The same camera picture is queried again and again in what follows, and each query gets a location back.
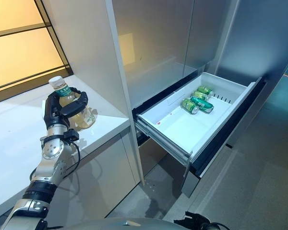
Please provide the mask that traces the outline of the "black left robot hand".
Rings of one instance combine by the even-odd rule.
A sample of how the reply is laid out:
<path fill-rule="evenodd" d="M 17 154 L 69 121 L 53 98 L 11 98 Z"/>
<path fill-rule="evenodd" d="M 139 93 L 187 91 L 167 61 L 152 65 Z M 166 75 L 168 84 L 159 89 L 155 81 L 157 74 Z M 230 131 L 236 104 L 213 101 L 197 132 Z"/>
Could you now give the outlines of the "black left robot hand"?
<path fill-rule="evenodd" d="M 88 103 L 86 92 L 81 92 L 74 87 L 71 87 L 71 91 L 79 94 L 80 97 L 64 107 L 60 105 L 60 97 L 56 92 L 51 93 L 46 99 L 44 122 L 47 129 L 57 124 L 69 128 L 68 119 L 86 108 Z"/>

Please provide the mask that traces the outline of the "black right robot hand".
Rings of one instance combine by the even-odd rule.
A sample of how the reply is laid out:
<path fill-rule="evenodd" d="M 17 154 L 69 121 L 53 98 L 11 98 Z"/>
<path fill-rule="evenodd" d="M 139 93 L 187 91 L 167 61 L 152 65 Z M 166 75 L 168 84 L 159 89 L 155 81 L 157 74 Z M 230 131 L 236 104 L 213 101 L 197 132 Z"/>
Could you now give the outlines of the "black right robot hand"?
<path fill-rule="evenodd" d="M 192 213 L 189 211 L 185 212 L 184 219 L 173 220 L 175 224 L 181 225 L 190 230 L 218 230 L 219 227 L 211 225 L 208 218 L 201 214 Z"/>

